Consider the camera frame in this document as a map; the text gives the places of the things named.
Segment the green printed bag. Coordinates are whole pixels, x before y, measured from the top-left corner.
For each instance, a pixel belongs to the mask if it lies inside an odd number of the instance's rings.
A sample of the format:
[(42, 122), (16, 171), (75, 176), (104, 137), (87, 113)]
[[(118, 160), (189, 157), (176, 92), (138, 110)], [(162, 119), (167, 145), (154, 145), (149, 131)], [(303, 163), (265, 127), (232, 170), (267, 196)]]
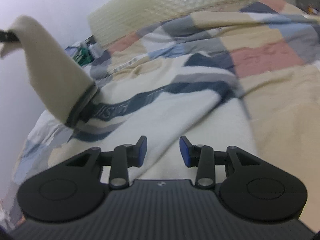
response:
[(93, 61), (93, 57), (90, 54), (87, 47), (79, 46), (75, 55), (73, 56), (74, 61), (81, 67), (90, 64)]

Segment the patchwork plaid duvet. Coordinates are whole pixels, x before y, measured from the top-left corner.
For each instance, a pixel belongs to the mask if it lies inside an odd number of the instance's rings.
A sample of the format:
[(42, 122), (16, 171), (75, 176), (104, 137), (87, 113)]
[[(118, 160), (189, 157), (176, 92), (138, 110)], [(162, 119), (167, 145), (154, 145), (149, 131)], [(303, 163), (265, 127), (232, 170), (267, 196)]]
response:
[(216, 27), (241, 87), (257, 154), (308, 188), (302, 220), (319, 229), (319, 18), (283, 0), (191, 13)]

